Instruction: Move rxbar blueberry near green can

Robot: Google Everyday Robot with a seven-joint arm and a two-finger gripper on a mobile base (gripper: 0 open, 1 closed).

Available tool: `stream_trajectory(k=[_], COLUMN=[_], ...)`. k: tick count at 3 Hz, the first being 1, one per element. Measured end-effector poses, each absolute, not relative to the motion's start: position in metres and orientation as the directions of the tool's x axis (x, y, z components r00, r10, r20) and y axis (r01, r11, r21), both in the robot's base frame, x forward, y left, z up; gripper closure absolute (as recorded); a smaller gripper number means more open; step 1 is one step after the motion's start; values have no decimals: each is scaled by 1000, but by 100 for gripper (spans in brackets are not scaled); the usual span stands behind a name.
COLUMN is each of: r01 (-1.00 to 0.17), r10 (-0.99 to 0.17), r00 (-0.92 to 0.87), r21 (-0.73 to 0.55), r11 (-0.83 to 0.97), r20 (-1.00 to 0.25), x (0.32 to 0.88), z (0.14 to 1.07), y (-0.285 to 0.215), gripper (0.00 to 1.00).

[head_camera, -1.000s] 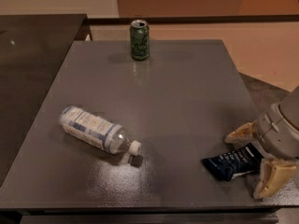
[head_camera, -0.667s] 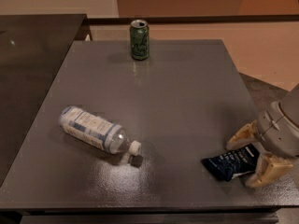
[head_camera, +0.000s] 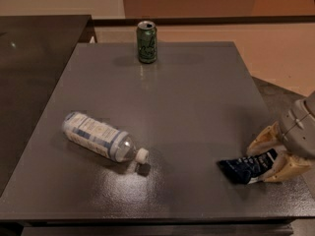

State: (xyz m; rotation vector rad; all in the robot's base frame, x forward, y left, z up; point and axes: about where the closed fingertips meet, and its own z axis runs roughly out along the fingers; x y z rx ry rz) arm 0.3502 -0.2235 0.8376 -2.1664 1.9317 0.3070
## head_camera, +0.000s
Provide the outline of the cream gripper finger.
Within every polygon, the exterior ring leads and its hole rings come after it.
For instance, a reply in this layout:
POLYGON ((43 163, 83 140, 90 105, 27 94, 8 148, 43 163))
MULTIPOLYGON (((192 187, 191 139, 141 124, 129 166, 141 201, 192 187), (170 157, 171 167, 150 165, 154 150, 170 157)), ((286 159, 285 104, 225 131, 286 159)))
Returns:
POLYGON ((279 122, 276 121, 271 126, 267 126, 248 146, 247 155, 259 155, 274 149, 278 153, 284 153, 285 147, 281 138, 279 122))
POLYGON ((313 159, 300 157, 286 151, 281 151, 270 170, 262 176, 263 182, 283 182, 299 176, 312 168, 313 159))

